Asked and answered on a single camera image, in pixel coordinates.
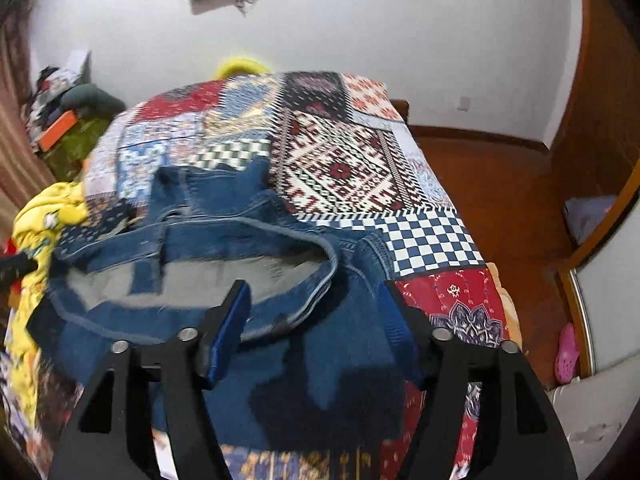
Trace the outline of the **blue denim jacket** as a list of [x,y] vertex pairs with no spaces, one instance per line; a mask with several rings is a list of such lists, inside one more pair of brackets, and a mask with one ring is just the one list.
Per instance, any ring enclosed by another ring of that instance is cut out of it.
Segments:
[[295,218],[245,169],[155,171],[134,226],[66,234],[27,329],[86,384],[117,341],[192,333],[218,438],[262,450],[356,448],[397,438],[405,381],[388,343],[393,256],[376,229]]

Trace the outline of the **yellow printed garment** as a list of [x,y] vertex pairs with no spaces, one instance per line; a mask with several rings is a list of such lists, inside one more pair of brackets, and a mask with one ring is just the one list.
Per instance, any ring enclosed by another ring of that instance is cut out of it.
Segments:
[[6,336],[6,350],[12,362],[10,386],[31,422],[37,408],[39,349],[27,331],[27,322],[46,290],[50,260],[62,229],[77,226],[87,217],[82,184],[58,182],[32,198],[14,219],[11,240],[19,252],[34,259],[37,265],[35,271],[21,280],[20,300],[10,315]]

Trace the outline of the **pink croc shoe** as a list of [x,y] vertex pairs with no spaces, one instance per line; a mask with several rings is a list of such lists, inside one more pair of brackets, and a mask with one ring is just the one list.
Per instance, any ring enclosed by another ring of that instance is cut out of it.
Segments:
[[567,323],[561,330],[554,360],[554,376],[559,384],[569,384],[575,377],[579,356],[575,327],[572,323]]

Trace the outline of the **striped red beige curtain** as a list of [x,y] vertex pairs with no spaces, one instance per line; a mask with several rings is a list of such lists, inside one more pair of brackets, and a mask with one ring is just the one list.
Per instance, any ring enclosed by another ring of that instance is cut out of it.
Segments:
[[12,233],[15,215],[54,182],[27,132],[32,99],[29,81],[29,1],[12,4],[1,19],[1,237]]

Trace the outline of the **green cloth covered table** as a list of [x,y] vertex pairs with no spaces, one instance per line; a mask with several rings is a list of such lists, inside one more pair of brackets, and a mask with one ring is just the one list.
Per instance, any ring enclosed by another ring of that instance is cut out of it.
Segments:
[[111,118],[102,116],[80,118],[50,150],[41,154],[56,180],[68,182],[78,177],[85,160],[111,122]]

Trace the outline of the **orange box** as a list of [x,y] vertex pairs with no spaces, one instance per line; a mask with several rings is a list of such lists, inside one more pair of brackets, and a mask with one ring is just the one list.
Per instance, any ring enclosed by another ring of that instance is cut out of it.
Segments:
[[49,151],[77,123],[77,114],[73,110],[66,110],[49,128],[43,131],[38,140],[40,150]]

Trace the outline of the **dark grey plush item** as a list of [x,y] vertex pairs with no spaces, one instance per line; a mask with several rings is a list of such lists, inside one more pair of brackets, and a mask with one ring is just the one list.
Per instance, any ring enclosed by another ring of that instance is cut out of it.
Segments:
[[100,89],[95,84],[78,84],[62,94],[60,99],[62,110],[76,110],[115,117],[126,110],[126,105],[122,100],[111,96],[106,91]]

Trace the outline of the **yellow plush pillow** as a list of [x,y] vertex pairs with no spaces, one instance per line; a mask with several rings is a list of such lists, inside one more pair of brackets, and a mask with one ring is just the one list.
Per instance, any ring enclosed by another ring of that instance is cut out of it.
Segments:
[[215,80],[228,79],[240,75],[265,75],[270,74],[271,70],[262,63],[251,58],[227,58],[221,62],[216,68]]

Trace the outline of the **patchwork patterned bedspread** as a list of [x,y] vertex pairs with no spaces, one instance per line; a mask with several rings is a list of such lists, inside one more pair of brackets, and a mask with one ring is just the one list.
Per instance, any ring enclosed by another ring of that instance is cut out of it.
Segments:
[[73,181],[93,226],[108,208],[142,214],[161,164],[242,169],[270,181],[297,218],[384,235],[397,273],[433,273],[414,300],[473,344],[521,339],[514,304],[382,82],[328,72],[240,75],[154,96],[111,118]]

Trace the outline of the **white wall socket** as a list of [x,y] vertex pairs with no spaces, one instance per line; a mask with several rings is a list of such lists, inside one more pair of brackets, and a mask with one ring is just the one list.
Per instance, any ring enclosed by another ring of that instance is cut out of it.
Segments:
[[460,96],[457,110],[467,113],[471,109],[471,98],[469,96]]

